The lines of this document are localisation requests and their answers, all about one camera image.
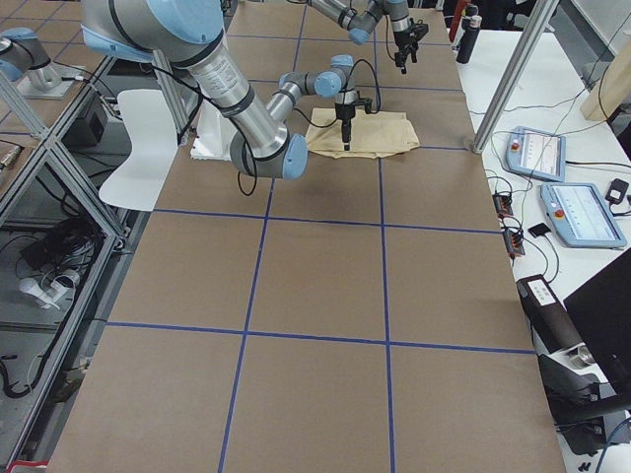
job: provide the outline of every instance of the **black cylinder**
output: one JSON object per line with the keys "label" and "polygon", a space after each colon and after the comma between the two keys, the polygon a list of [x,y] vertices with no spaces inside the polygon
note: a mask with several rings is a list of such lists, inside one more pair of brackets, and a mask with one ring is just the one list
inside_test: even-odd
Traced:
{"label": "black cylinder", "polygon": [[477,41],[477,36],[480,33],[481,18],[474,16],[469,22],[468,28],[464,31],[462,39],[460,40],[460,49],[457,52],[456,62],[460,64],[466,64],[471,58],[473,47]]}

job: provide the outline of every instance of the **folded brown paper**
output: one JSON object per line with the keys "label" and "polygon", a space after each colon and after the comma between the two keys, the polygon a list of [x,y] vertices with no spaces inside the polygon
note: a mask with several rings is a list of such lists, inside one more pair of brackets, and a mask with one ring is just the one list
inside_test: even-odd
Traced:
{"label": "folded brown paper", "polygon": [[[314,108],[312,122],[326,125],[335,119],[332,108]],[[332,158],[386,158],[420,146],[412,123],[405,112],[380,111],[366,114],[357,110],[353,119],[351,150],[344,151],[340,123],[327,128],[310,125],[307,130],[309,151]]]}

